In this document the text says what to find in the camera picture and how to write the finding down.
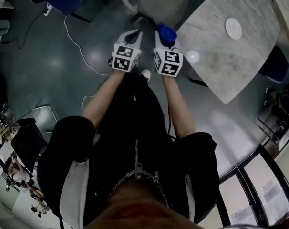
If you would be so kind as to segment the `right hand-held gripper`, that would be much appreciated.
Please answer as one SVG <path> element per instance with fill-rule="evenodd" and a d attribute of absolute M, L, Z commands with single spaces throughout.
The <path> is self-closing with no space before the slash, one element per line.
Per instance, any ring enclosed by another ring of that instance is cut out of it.
<path fill-rule="evenodd" d="M 154 65 L 160 75 L 177 77 L 183 65 L 183 54 L 180 53 L 180 43 L 175 40 L 170 50 L 164 50 L 159 32 L 155 31 Z"/>

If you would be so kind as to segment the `blue cloth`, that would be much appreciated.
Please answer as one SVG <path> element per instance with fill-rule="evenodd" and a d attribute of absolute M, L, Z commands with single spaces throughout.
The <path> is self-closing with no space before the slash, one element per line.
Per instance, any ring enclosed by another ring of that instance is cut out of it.
<path fill-rule="evenodd" d="M 159 34 L 159 39 L 163 46 L 171 48 L 175 45 L 177 33 L 172 27 L 168 27 L 164 23 L 159 23 L 157 24 L 156 28 Z"/>

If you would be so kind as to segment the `grey shell chair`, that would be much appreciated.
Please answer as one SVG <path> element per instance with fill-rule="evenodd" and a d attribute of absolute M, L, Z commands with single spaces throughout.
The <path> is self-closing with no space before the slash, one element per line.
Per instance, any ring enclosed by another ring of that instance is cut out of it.
<path fill-rule="evenodd" d="M 133 15 L 130 18 L 131 23 L 143 18 L 149 21 L 153 28 L 160 23 L 174 28 L 182 19 L 188 5 L 188 0 L 139 0 L 135 6 L 129 0 L 121 1 Z"/>

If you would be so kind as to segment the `person's left forearm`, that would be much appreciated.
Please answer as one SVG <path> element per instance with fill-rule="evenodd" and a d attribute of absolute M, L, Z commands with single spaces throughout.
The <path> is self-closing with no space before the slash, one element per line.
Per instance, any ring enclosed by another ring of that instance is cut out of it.
<path fill-rule="evenodd" d="M 90 102 L 84 108 L 82 117 L 90 120 L 95 129 L 98 129 L 99 124 L 103 120 L 124 76 L 125 72 L 114 70 L 112 74 L 101 84 Z"/>

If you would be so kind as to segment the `person's right forearm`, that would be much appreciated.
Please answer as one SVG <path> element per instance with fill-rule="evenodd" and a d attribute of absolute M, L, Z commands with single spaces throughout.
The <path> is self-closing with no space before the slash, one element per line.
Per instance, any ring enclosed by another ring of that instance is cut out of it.
<path fill-rule="evenodd" d="M 196 132 L 194 118 L 180 92 L 174 77 L 162 76 L 167 96 L 169 113 L 177 139 L 182 139 Z"/>

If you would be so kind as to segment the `black office chair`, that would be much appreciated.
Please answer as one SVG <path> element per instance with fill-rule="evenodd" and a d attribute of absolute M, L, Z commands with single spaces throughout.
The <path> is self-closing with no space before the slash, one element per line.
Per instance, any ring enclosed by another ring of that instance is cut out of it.
<path fill-rule="evenodd" d="M 11 141 L 11 146 L 16 155 L 32 173 L 35 162 L 42 149 L 47 146 L 34 118 L 26 118 L 18 121 L 19 130 Z"/>

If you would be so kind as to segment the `person's right white shoe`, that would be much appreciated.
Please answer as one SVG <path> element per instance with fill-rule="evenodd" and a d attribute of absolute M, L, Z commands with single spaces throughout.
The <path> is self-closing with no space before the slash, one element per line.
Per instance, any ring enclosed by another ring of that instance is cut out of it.
<path fill-rule="evenodd" d="M 149 82 L 151 78 L 151 72 L 148 69 L 141 71 L 140 75 L 143 76 L 147 82 Z"/>

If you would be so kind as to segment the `grey marble table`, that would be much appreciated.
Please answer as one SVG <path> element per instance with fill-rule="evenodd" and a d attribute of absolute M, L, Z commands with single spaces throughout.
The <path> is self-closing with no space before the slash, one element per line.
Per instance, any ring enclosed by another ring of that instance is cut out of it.
<path fill-rule="evenodd" d="M 240 23 L 240 39 L 228 36 L 228 18 Z M 279 33 L 279 21 L 269 0 L 205 0 L 177 31 L 185 58 L 225 104 L 256 76 Z"/>

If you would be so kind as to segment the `white plate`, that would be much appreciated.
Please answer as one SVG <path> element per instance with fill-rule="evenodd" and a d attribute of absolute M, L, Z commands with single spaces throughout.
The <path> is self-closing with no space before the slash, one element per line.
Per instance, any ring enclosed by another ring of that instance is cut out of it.
<path fill-rule="evenodd" d="M 238 20 L 228 18 L 225 22 L 225 29 L 228 36 L 233 40 L 238 40 L 242 36 L 242 27 Z"/>

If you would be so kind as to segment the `person's black trousers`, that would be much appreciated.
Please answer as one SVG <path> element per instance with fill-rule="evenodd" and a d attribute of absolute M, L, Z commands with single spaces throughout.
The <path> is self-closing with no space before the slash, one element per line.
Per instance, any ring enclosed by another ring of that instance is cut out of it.
<path fill-rule="evenodd" d="M 99 124 L 98 147 L 128 151 L 136 147 L 143 155 L 160 155 L 171 146 L 165 117 L 147 80 L 127 73 Z"/>

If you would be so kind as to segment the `person's black top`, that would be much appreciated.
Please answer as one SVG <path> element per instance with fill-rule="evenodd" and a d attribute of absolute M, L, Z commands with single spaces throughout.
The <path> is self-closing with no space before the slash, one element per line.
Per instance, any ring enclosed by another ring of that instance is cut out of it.
<path fill-rule="evenodd" d="M 200 222 L 213 208 L 219 191 L 216 143 L 208 133 L 193 133 L 172 141 L 160 155 L 98 147 L 96 130 L 86 118 L 60 120 L 39 159 L 38 183 L 52 212 L 60 217 L 62 188 L 74 161 L 89 160 L 83 225 L 92 222 L 108 199 L 128 179 L 139 179 L 171 209 Z"/>

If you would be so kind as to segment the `person's white vest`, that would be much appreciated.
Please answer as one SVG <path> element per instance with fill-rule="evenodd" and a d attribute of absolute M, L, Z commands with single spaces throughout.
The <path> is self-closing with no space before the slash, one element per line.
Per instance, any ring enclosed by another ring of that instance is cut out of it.
<path fill-rule="evenodd" d="M 82 229 L 89 178 L 89 160 L 74 161 L 66 176 L 61 198 L 60 215 L 73 229 Z"/>

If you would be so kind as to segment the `black framed glass door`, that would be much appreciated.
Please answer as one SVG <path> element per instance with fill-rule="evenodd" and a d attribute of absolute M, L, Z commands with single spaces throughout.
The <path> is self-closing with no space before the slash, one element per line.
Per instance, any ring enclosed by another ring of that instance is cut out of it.
<path fill-rule="evenodd" d="M 251 224 L 262 228 L 289 227 L 289 183 L 263 145 L 237 161 L 225 157 L 231 169 L 220 178 L 217 211 L 223 226 Z"/>

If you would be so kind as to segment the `person's chin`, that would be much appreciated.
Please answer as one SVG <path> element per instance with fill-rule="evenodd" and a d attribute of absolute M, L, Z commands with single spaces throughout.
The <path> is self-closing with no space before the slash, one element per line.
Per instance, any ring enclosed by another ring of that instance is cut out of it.
<path fill-rule="evenodd" d="M 140 196 L 116 198 L 82 229 L 204 229 L 161 202 Z"/>

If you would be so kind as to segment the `chrome tube floor frame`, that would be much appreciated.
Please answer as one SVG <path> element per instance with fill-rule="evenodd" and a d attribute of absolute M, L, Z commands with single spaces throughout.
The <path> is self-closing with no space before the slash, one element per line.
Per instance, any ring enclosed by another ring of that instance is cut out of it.
<path fill-rule="evenodd" d="M 51 132 L 58 121 L 53 108 L 46 104 L 34 108 L 36 126 L 41 133 Z"/>

